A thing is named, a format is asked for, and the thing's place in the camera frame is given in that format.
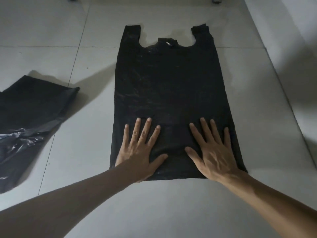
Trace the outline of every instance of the person's right hand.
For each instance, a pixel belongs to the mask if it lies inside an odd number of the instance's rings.
[[[208,179],[215,181],[221,181],[227,174],[238,172],[239,169],[231,149],[229,129],[224,129],[223,144],[214,120],[210,120],[211,131],[204,118],[201,118],[200,122],[206,141],[193,123],[190,123],[189,127],[202,150],[203,158],[201,159],[192,148],[185,148],[186,153],[196,164],[198,170]]]

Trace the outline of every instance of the tile floor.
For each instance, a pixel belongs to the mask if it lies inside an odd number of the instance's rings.
[[[0,0],[0,91],[21,76],[81,87],[77,111],[0,210],[109,167],[114,70],[125,25],[142,46],[190,28],[214,36],[246,167],[262,182],[317,208],[317,172],[243,0]],[[207,180],[135,184],[83,219],[67,237],[278,237],[248,205]]]

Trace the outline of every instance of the forearm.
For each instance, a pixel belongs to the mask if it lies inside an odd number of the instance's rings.
[[[2,237],[64,237],[105,200],[134,182],[122,164],[0,212]]]
[[[221,180],[230,191],[255,208],[283,237],[316,237],[317,212],[252,178],[245,172]]]

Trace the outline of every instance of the white wall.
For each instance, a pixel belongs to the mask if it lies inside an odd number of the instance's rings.
[[[317,163],[317,0],[245,2]]]

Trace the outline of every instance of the person's left hand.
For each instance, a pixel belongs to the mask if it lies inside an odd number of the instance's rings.
[[[143,181],[154,174],[156,169],[167,159],[168,155],[158,156],[152,163],[149,162],[150,151],[159,136],[160,126],[156,126],[148,143],[145,143],[148,135],[151,118],[146,120],[143,131],[139,138],[141,119],[137,118],[131,141],[129,142],[129,125],[125,125],[122,145],[115,166],[122,164],[125,171],[132,174],[135,182]]]

